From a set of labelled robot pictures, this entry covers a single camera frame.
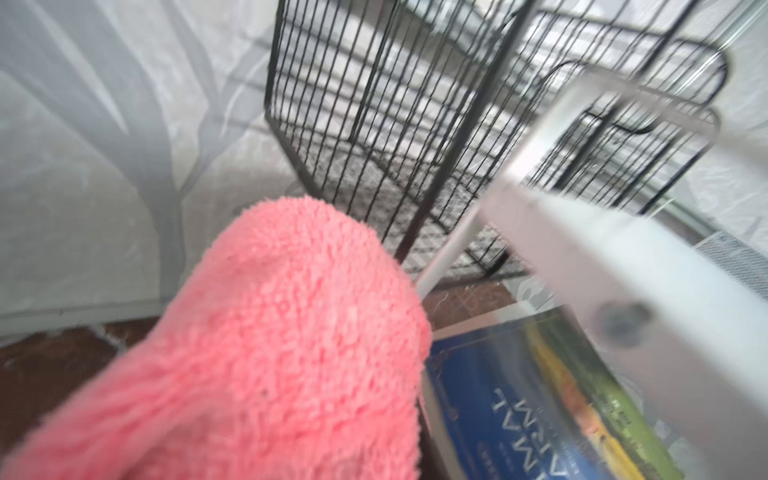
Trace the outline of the pink fluffy cloth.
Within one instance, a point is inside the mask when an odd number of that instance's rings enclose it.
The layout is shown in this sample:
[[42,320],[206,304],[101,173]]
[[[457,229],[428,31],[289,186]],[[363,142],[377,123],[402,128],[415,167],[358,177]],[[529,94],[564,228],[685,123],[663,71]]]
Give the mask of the pink fluffy cloth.
[[375,232],[311,197],[213,242],[147,337],[5,479],[415,479],[431,326]]

